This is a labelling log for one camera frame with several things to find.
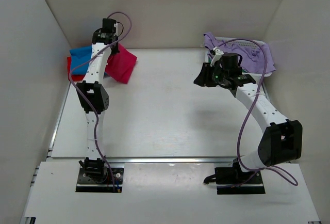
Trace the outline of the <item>magenta t shirt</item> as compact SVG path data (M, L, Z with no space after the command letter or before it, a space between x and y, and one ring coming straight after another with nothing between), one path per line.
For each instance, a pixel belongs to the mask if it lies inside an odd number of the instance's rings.
M137 56L119 44L119 52L108 58L105 74L121 84L128 84L136 63Z

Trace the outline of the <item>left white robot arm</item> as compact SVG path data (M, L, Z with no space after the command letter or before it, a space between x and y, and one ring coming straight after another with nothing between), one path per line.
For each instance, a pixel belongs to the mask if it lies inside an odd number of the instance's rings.
M109 106L109 95L103 86L106 64L112 52L118 51L118 24L114 19L103 19L102 27L94 32L91 58L77 93L87 120L86 157L80 162L84 174L97 183L106 180L108 168L102 142L104 113Z

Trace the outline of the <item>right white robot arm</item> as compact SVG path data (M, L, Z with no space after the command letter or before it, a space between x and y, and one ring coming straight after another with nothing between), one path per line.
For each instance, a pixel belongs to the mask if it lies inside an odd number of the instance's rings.
M243 131L239 131L237 157L224 172L216 171L204 179L204 184L231 179L224 186L239 187L262 170L277 173L290 184L298 181L279 164L301 157L303 128L299 121L289 120L281 114L260 91L260 81L242 72L242 56L236 53L215 53L211 62L202 64L194 84L201 87L216 87L229 90L247 109L244 122L249 116L258 123L262 138L257 149L241 155L240 143Z

